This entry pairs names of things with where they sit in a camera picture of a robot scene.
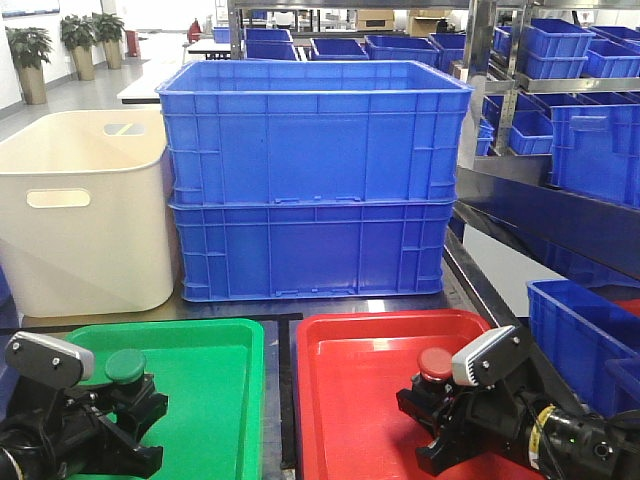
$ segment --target yellow label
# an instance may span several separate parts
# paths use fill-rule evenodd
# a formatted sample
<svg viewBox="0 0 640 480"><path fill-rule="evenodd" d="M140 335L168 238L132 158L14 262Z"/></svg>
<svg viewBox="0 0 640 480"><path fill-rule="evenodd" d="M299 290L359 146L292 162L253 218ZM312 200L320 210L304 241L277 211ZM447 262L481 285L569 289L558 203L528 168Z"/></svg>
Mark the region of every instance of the yellow label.
<svg viewBox="0 0 640 480"><path fill-rule="evenodd" d="M538 459L540 458L540 437L542 436L542 430L544 424L547 423L549 417L556 409L555 406L549 405L538 414L538 420L533 424L531 429L531 436L529 437L529 463L536 470L540 470Z"/></svg>

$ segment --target green cap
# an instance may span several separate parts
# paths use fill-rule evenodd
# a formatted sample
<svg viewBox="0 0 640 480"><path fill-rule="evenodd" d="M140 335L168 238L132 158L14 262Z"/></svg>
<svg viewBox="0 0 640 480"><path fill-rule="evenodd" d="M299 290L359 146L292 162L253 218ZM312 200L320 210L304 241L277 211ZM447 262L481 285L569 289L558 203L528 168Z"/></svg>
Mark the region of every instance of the green cap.
<svg viewBox="0 0 640 480"><path fill-rule="evenodd" d="M104 370L111 381L126 385L138 380L146 366L147 359L140 350L127 348L111 355Z"/></svg>

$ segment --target red cap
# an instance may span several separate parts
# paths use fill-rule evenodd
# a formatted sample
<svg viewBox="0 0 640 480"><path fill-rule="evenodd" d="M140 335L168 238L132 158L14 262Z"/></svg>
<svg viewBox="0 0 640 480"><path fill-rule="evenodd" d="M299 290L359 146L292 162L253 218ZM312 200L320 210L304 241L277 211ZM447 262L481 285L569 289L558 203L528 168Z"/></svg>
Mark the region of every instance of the red cap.
<svg viewBox="0 0 640 480"><path fill-rule="evenodd" d="M451 377L451 353L444 348L430 347L418 355L422 378L430 382L443 382Z"/></svg>

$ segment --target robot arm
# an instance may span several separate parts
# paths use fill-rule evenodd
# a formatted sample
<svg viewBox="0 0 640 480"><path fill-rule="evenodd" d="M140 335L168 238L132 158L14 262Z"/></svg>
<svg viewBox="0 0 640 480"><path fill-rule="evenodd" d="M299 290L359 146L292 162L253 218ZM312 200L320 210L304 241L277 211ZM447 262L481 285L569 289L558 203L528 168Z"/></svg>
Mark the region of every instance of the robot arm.
<svg viewBox="0 0 640 480"><path fill-rule="evenodd" d="M158 471L162 447L144 447L140 440L165 415L168 398L144 373L141 352L116 352L106 369L112 382L95 386L78 385L93 374L93 353L62 340L19 332L5 358L20 378L0 423L0 478L149 478Z"/></svg>

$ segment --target white plastic bin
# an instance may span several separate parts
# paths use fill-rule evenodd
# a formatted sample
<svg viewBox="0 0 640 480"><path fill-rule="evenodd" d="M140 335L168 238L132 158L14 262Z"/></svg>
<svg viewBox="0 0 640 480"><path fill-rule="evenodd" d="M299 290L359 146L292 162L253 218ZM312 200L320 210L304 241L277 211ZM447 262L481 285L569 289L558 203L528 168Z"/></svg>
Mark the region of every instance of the white plastic bin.
<svg viewBox="0 0 640 480"><path fill-rule="evenodd" d="M47 115L0 142L0 264L19 311L141 311L171 295L165 145L156 110Z"/></svg>

